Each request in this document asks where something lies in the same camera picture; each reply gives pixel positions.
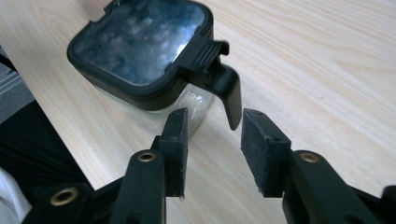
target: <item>wood grain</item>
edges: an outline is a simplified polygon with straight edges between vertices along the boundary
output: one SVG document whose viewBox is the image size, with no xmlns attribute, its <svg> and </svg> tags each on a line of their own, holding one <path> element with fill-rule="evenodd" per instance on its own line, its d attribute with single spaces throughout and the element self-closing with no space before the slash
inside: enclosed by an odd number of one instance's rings
<svg viewBox="0 0 396 224">
<path fill-rule="evenodd" d="M 379 196 L 396 183 L 396 4 L 393 1 L 202 1 L 244 107 L 266 113 L 293 149 L 323 155 L 345 181 Z M 153 136 L 67 61 L 71 38 L 106 0 L 0 1 L 0 44 L 95 188 L 123 175 Z M 257 191 L 215 99 L 189 140 L 186 199 L 169 223 L 285 223 Z"/>
</svg>

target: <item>wooden table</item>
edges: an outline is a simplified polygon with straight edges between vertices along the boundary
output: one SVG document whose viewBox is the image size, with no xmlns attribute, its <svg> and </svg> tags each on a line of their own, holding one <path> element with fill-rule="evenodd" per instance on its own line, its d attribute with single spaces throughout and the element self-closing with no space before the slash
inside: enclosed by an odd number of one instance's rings
<svg viewBox="0 0 396 224">
<path fill-rule="evenodd" d="M 154 137 L 67 61 L 70 40 L 107 1 L 0 1 L 1 46 L 96 189 Z M 215 38 L 231 43 L 223 61 L 241 77 L 244 107 L 349 185 L 379 196 L 396 184 L 394 1 L 202 2 Z M 215 99 L 190 137 L 186 199 L 167 200 L 169 223 L 285 223 L 281 201 L 258 192 L 240 135 Z"/>
</svg>

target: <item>brass insert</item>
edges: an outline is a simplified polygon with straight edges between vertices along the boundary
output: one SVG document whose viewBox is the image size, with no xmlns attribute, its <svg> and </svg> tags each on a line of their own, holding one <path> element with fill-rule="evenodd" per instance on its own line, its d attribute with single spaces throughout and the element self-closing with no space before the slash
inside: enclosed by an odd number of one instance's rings
<svg viewBox="0 0 396 224">
<path fill-rule="evenodd" d="M 303 159 L 303 161 L 308 161 L 308 162 L 318 162 L 319 158 L 315 156 L 314 154 L 311 153 L 301 153 L 300 158 Z"/>
<path fill-rule="evenodd" d="M 50 204 L 53 206 L 62 206 L 72 202 L 78 196 L 76 188 L 61 189 L 50 198 Z"/>
<path fill-rule="evenodd" d="M 138 159 L 140 161 L 154 161 L 155 160 L 156 155 L 152 152 L 145 152 L 139 155 Z"/>
</svg>

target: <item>black mechanical arm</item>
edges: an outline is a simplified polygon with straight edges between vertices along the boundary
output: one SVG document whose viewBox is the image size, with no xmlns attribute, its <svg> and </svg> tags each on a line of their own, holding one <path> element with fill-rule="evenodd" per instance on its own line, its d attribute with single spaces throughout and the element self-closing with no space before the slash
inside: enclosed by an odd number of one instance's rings
<svg viewBox="0 0 396 224">
<path fill-rule="evenodd" d="M 266 115 L 244 110 L 241 149 L 263 197 L 283 196 L 288 223 L 396 223 L 396 186 L 377 199 L 348 186 L 318 153 L 290 146 Z"/>
<path fill-rule="evenodd" d="M 396 223 L 396 186 L 380 199 L 348 186 L 319 154 L 292 151 L 262 112 L 244 110 L 241 145 L 263 197 L 283 197 L 288 223 Z M 166 197 L 184 197 L 187 154 L 187 109 L 179 109 L 151 148 L 132 156 L 124 177 L 97 191 L 50 190 L 23 223 L 166 223 Z"/>
</svg>

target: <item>transparent lid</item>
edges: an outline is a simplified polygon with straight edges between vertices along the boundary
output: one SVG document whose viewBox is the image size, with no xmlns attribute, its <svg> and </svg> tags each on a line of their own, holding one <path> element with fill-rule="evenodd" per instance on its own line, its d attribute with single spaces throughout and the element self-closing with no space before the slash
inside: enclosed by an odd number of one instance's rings
<svg viewBox="0 0 396 224">
<path fill-rule="evenodd" d="M 130 85 L 147 86 L 163 76 L 204 19 L 203 10 L 187 1 L 128 1 L 92 23 L 73 51 Z"/>
</svg>

